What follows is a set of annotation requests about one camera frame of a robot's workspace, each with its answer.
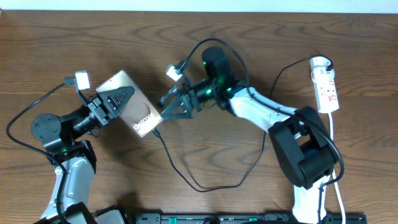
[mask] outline white power strip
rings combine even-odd
[[[310,60],[311,79],[315,89],[315,97],[317,99],[317,106],[319,113],[327,113],[329,115],[330,124],[330,138],[333,140],[333,120],[331,113],[338,110],[338,100],[335,85],[335,71],[331,69],[327,71],[326,68],[331,64],[325,57],[314,57]],[[332,177],[336,178],[335,170],[333,170]],[[337,182],[335,182],[335,190],[337,194],[338,203],[341,210],[341,223],[346,223],[346,215],[341,199],[340,190]]]
[[[330,64],[331,61],[325,57],[314,57],[310,60],[311,78],[319,113],[331,113],[339,108],[334,80],[335,70],[326,70]]]

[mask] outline white cable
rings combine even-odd
[[[328,115],[329,115],[330,139],[333,140],[333,118],[331,117],[331,113],[328,113]],[[333,177],[333,179],[336,179],[335,170],[333,170],[333,173],[331,173],[331,176]],[[344,210],[343,200],[341,199],[340,190],[338,188],[337,182],[335,182],[335,190],[336,190],[338,205],[340,206],[340,210],[341,210],[341,224],[346,224],[346,212]]]

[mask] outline smartphone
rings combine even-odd
[[[97,92],[115,90],[123,86],[133,87],[134,94],[123,108],[120,117],[140,138],[143,138],[160,124],[163,119],[129,75],[124,70],[120,70],[100,85],[97,88]]]

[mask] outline white connector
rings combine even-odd
[[[166,70],[166,75],[172,80],[178,82],[182,78],[182,74],[179,72],[180,70],[177,70],[174,65],[169,65]]]
[[[325,57],[314,57],[310,60],[311,79],[319,113],[331,113],[339,108],[334,80],[335,71],[326,70],[330,64],[331,61]]]
[[[88,81],[87,71],[77,71],[75,72],[77,88],[81,91],[90,89],[90,82]]]

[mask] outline wooden table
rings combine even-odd
[[[346,165],[339,182],[346,211],[365,213],[369,223],[398,222],[396,15],[57,11],[6,11],[0,17],[0,222],[37,221],[55,183],[44,156],[6,136],[7,123],[18,112],[77,70],[90,74],[92,90],[86,95],[123,69],[156,103],[173,85],[164,73],[168,64],[184,59],[208,37],[237,49],[252,85],[265,95],[284,66],[316,54],[332,58],[341,108],[333,113],[335,142]],[[195,80],[205,76],[203,49],[188,69]],[[308,62],[283,74],[275,100],[316,107]],[[18,120],[12,134],[42,147],[30,133],[32,120],[41,113],[61,116],[80,104],[73,88],[62,88]],[[322,118],[327,124],[327,116]],[[204,187],[237,184],[261,148],[262,132],[255,125],[216,107],[196,113],[195,119],[164,122],[158,130],[176,166]],[[139,139],[120,119],[101,129],[98,139],[82,139],[91,141],[98,158],[88,203],[93,212],[119,202],[138,211],[254,213],[290,210],[294,202],[293,186],[269,139],[242,187],[207,194],[196,193],[174,172],[157,138]],[[326,207],[340,211],[333,187],[327,190]]]

